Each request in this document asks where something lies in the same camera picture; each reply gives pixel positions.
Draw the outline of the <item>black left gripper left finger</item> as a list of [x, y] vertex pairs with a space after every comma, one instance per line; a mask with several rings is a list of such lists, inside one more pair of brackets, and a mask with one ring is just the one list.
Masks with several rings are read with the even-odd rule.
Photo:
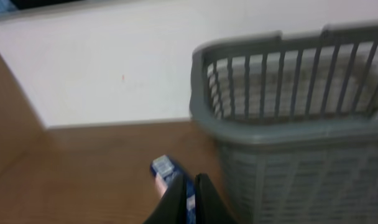
[[144, 224], [186, 224], [186, 221], [187, 184], [184, 176], [179, 174]]

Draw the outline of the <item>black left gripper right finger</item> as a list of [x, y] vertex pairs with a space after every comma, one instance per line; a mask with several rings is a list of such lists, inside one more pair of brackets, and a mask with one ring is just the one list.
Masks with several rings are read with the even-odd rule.
[[195, 206], [197, 224], [237, 224], [207, 174], [195, 177]]

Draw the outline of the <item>grey plastic basket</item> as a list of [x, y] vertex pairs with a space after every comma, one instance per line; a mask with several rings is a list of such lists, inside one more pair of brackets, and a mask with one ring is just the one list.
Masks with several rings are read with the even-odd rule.
[[378, 223], [378, 22], [208, 42], [190, 113], [241, 223]]

